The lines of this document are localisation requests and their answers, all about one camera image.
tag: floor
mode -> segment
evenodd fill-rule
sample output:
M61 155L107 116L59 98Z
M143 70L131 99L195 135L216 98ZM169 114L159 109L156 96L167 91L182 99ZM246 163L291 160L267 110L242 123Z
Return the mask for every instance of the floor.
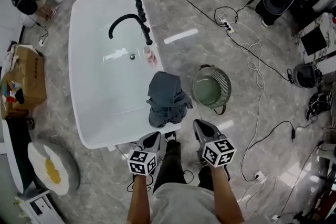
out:
M34 110L36 127L34 138L47 139L64 146L78 163L81 184L79 189L65 196L52 195L57 207L68 223L125 223L131 193L126 191L132 180L126 161L118 151L109 152L107 148L89 150L85 148L77 133L71 105L68 77L68 33L71 7L75 0L64 0L53 21L47 24L49 38L41 48L37 42L44 31L34 26L25 32L24 42L33 44L45 55L46 88L48 99ZM258 62L251 55L237 48L226 33L210 22L203 14L185 0L143 0L160 57L165 71L179 75L183 90L191 96L193 76L202 64L215 65L224 70L232 83L232 95L224 115L217 116L213 111L196 104L188 111L178 131L177 138L182 143L182 165L191 170L195 178L191 184L198 184L198 160L195 151L198 144L192 131L194 119L203 119L220 125L238 149L231 164L231 187L240 200L253 183L245 182L240 174L241 156L254 136L258 115L258 101L262 89L256 84L256 71L247 67L248 61ZM243 7L249 0L190 0L208 16L220 6ZM287 68L299 63L299 54L291 40L295 29L289 14L280 17L275 25L265 28L261 19L254 13L259 0L239 12L239 22L255 31L263 47L262 58L270 65L286 74ZM228 20L234 18L233 12L225 9ZM163 40L172 35L196 28L198 33L184 39L165 44ZM254 43L257 38L243 25L234 24L232 37L238 42ZM252 51L260 54L255 46ZM266 136L270 130L283 120L294 126L305 125L304 112L312 90L300 89L281 80L274 71L261 64L265 79L265 94L260 102L260 119L257 138ZM283 124L274 133L253 147L244 160L244 174L247 178L261 170L265 175L272 173L276 178L275 190L265 202L275 183L274 176L268 176L265 187L254 185L241 201L240 206L246 219L259 209L259 213L270 217L280 214L294 182L314 146L324 137L321 130L327 117L322 116L314 125L297 130L297 138L291 141L291 127ZM128 153L129 145L120 145L120 150ZM301 174L284 212L307 210L321 187L316 178L324 172L324 162L317 160L315 154ZM293 214L285 215L278 223L291 222Z

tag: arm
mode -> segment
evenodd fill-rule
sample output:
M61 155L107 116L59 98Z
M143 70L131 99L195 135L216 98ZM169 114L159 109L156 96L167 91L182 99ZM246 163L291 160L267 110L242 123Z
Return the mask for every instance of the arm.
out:
M215 210L222 224L239 224L244 222L241 210L231 190L223 167L209 164L214 183Z
M146 176L137 175L134 179L131 206L127 221L131 224L149 224L150 214Z

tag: gray cloth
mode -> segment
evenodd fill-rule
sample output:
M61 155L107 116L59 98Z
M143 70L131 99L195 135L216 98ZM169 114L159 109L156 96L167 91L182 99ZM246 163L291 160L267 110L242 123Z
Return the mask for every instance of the gray cloth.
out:
M166 72L157 72L149 84L146 102L151 105L149 124L163 127L166 123L180 123L192 109L191 99L181 89L180 77Z
M166 183L157 189L151 202L152 224L220 224L216 217L214 193L208 189ZM244 224L269 224L257 215Z

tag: bathtub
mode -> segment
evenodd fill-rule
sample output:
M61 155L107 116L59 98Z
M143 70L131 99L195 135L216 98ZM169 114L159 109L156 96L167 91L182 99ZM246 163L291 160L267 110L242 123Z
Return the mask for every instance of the bathtub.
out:
M138 14L135 0L77 0L72 7L70 90L79 137L87 148L137 141L154 131L164 134L181 127L149 125L148 87L163 68L152 31L150 48L158 63L156 67L147 63L146 40L136 20L122 21L109 38L110 26L125 14ZM145 25L150 28L146 17Z

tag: white bucket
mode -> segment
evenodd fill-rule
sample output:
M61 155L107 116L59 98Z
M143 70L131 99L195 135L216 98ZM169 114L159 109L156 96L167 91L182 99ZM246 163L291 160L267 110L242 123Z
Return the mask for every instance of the white bucket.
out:
M36 13L31 14L31 15L26 15L26 14L21 13L20 23L26 27L33 27L37 19L38 19L38 16L36 15Z

